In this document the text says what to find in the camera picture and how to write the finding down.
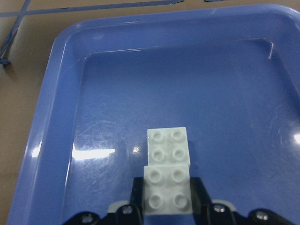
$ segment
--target metal bolt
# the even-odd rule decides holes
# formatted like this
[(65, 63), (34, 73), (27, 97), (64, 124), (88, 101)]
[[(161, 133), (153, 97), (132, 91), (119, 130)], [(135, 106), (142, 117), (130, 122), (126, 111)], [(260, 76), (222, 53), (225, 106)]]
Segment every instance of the metal bolt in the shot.
[(82, 223), (83, 224), (89, 224), (93, 222), (94, 218), (91, 214), (86, 214), (82, 216)]
[(256, 216), (256, 218), (258, 218), (260, 220), (268, 220), (269, 219), (268, 215), (262, 211), (257, 211), (255, 216)]
[(124, 206), (122, 208), (122, 212), (123, 214), (131, 214), (132, 213), (132, 207), (130, 205)]
[(220, 204), (215, 204), (214, 205), (214, 211), (216, 212), (225, 212), (225, 207)]

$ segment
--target blue plastic tray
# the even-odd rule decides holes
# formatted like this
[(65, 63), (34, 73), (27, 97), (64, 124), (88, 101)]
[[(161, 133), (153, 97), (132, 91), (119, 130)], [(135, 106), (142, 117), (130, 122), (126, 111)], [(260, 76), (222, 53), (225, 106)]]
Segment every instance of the blue plastic tray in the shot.
[(143, 175), (147, 129), (167, 127), (187, 127), (190, 174), (213, 199), (300, 224), (299, 43), (300, 14), (277, 5), (67, 28), (53, 45), (8, 224), (103, 217)]

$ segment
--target cardboard surface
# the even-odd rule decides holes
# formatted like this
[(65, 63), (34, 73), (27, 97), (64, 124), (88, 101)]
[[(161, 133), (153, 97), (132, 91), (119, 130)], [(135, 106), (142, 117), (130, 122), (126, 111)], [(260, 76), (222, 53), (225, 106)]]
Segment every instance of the cardboard surface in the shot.
[[(138, 0), (39, 1), (29, 10), (140, 2)], [(20, 10), (23, 0), (0, 0), (0, 13)], [(5, 224), (17, 175), (23, 159), (31, 120), (54, 39), (66, 27), (88, 19), (167, 11), (214, 8), (234, 5), (274, 3), (300, 10), (298, 0), (226, 0), (204, 2), (186, 0), (174, 5), (131, 7), (25, 16), (5, 56), (12, 63), (0, 65), (0, 224)], [(15, 17), (0, 18), (0, 44), (9, 33)]]

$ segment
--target blue tape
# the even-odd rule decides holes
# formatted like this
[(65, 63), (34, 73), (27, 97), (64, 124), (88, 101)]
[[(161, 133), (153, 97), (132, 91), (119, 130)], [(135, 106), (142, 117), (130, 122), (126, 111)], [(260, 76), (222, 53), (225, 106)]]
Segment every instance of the blue tape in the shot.
[(64, 12), (77, 12), (87, 10), (99, 10), (99, 9), (112, 9), (112, 8), (132, 8), (132, 7), (146, 7), (146, 6), (162, 6), (162, 5), (173, 5), (184, 0), (159, 0), (159, 1), (146, 1), (146, 2), (133, 2), (133, 3), (121, 3), (121, 4), (109, 4), (109, 5), (97, 5), (97, 6), (82, 6), (82, 7), (68, 7), (68, 8), (53, 8), (53, 9), (40, 9), (27, 11), (31, 0), (25, 0), (20, 12), (12, 13), (0, 13), (0, 17), (18, 16), (9, 35), (4, 41), (3, 46), (0, 50), (0, 64), (7, 65), (9, 60), (1, 59), (9, 45), (14, 40), (14, 37), (19, 29), (22, 19), (26, 15), (37, 15), (37, 14), (49, 14), (49, 13), (64, 13)]

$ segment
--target building block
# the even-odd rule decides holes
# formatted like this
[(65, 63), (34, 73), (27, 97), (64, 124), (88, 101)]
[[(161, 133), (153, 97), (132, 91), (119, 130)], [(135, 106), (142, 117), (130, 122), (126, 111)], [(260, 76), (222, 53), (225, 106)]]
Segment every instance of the building block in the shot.
[(192, 213), (188, 165), (144, 167), (144, 214)]
[(185, 127), (148, 129), (148, 165), (189, 165)]

